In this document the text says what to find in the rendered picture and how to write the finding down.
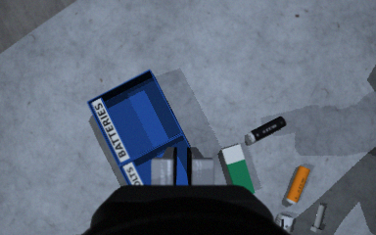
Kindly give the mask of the green and white eraser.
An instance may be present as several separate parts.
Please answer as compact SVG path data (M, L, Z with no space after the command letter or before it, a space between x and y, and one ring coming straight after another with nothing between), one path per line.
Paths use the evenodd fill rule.
M232 185L244 186L255 194L254 186L240 144L221 149Z

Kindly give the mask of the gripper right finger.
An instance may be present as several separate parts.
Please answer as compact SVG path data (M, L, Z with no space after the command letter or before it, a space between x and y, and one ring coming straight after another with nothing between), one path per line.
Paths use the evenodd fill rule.
M214 185L214 159L204 158L197 147L187 147L188 185Z

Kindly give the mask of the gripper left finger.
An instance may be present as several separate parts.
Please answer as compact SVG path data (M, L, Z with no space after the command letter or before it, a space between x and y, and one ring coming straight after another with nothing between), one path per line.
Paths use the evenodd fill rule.
M176 185L177 147L167 147L161 158L152 158L151 185Z

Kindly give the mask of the black battery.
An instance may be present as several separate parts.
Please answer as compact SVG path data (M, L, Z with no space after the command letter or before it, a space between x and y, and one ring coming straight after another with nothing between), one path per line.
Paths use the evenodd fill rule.
M277 117L276 119L252 130L248 135L250 140L254 143L284 126L286 126L285 119Z

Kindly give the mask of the blue three-compartment bin rack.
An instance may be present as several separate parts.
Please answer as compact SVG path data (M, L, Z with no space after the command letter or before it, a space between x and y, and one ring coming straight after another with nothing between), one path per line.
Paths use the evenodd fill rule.
M151 70L87 104L127 185L151 185L151 160L167 147L177 147L176 185L188 185L191 146Z

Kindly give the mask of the grey bolt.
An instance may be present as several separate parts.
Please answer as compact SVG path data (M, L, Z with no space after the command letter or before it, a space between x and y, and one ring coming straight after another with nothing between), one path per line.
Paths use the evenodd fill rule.
M316 218L314 224L310 227L310 230L321 234L322 229L320 229L321 221L324 215L325 206L318 206Z

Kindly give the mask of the orange aa battery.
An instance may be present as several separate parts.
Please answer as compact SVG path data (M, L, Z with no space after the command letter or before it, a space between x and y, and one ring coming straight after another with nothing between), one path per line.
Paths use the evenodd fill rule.
M297 204L306 184L306 179L309 175L309 172L310 169L301 165L299 166L293 183L291 185L290 191L286 198L286 201L288 201L290 204Z

